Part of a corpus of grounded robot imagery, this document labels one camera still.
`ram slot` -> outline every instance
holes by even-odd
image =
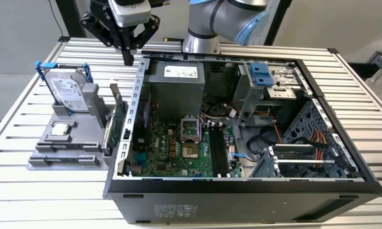
[[[220,177],[226,177],[228,173],[228,166],[222,127],[218,125],[210,126],[208,133],[212,158],[212,174],[215,176],[220,174]]]

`slotted aluminum surface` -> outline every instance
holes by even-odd
[[[144,50],[180,51],[179,42],[149,42]],[[226,55],[303,59],[341,123],[382,185],[382,103],[339,55],[326,49],[222,45]],[[59,43],[45,61],[88,62],[99,94],[113,103],[108,89],[117,83],[125,100],[136,67],[93,39]],[[107,171],[28,171],[25,164],[49,121],[52,98],[35,75],[0,123],[0,228],[123,228],[127,223],[111,200],[103,200]],[[322,224],[317,229],[382,228],[382,197]],[[301,228],[303,224],[176,225],[182,228]]]

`power supply label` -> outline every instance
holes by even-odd
[[[166,66],[164,77],[198,78],[198,68],[190,66]]]
[[[52,79],[61,104],[72,111],[88,111],[79,84],[72,79]]]

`black pole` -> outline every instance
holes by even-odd
[[[79,23],[80,14],[75,0],[55,0],[61,13],[69,37],[87,37],[83,27]]]
[[[278,35],[283,17],[284,17],[287,8],[290,7],[291,1],[293,0],[280,0],[279,2],[279,6],[274,14],[272,24],[270,25],[270,29],[267,32],[264,45],[272,45],[272,42],[275,40],[275,36]]]

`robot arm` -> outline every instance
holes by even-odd
[[[267,3],[268,0],[190,0],[183,52],[219,54],[218,35],[239,45],[252,44],[267,23]],[[160,19],[151,14],[151,8],[168,4],[168,0],[91,0],[91,11],[80,23],[105,46],[121,50],[124,65],[133,65],[131,51],[143,48],[159,29]],[[135,37],[140,24],[144,31]]]
[[[219,54],[218,35],[239,45],[254,44],[263,30],[268,0],[191,0],[183,52]]]
[[[80,24],[105,46],[121,51],[124,65],[133,65],[131,50],[143,48],[159,29],[160,18],[151,15],[151,8],[167,4],[168,0],[91,0]],[[135,37],[140,24],[144,31]]]

